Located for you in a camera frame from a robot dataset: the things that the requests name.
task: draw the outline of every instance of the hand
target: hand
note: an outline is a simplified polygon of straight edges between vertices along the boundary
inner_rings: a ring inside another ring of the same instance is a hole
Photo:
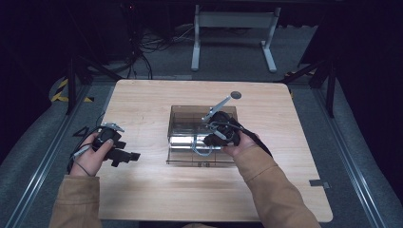
[[[98,133],[94,133],[89,135],[86,140],[82,143],[85,144],[92,144]],[[92,146],[82,154],[81,156],[77,157],[73,167],[71,168],[70,175],[71,176],[95,176],[101,168],[102,162],[104,161],[104,157],[106,153],[112,148],[113,140],[106,141],[98,150],[95,152],[92,149]]]
[[[224,146],[221,150],[227,153],[231,157],[237,156],[240,152],[244,151],[246,148],[255,145],[256,143],[243,132],[239,131],[240,134],[240,144],[238,146]]]

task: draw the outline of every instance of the transparent box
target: transparent box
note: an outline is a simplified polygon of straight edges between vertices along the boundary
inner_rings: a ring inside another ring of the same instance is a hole
[[[178,166],[225,167],[233,166],[232,158],[221,148],[206,146],[202,140],[211,130],[202,122],[210,106],[173,105],[169,118],[169,151],[167,164]],[[238,120],[234,106],[224,106],[221,111]]]

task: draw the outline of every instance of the table top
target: table top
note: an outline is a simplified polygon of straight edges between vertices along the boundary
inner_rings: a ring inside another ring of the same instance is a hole
[[[319,221],[333,218],[289,90],[282,84],[124,80],[116,84],[104,122],[121,126],[125,151],[138,161],[112,167],[101,178],[101,219],[258,221],[252,195],[236,166],[180,167],[166,163],[172,105],[210,105],[239,91],[239,122],[258,133]]]

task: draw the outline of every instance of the person's left hand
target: person's left hand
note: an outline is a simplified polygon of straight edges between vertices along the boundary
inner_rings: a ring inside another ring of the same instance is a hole
[[[89,135],[82,145],[92,144],[98,133]],[[76,158],[71,171],[71,176],[92,176],[94,177],[101,168],[102,162],[106,153],[112,148],[113,140],[106,141],[98,150],[95,152],[92,146],[82,155]]]

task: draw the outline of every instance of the white metal stand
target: white metal stand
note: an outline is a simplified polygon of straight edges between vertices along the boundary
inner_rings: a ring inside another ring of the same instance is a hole
[[[276,65],[270,51],[270,44],[275,33],[280,8],[274,12],[219,12],[200,11],[199,5],[195,11],[195,45],[193,46],[192,70],[199,70],[201,53],[200,28],[259,28],[268,29],[267,39],[261,41],[264,56],[270,72],[276,72]]]

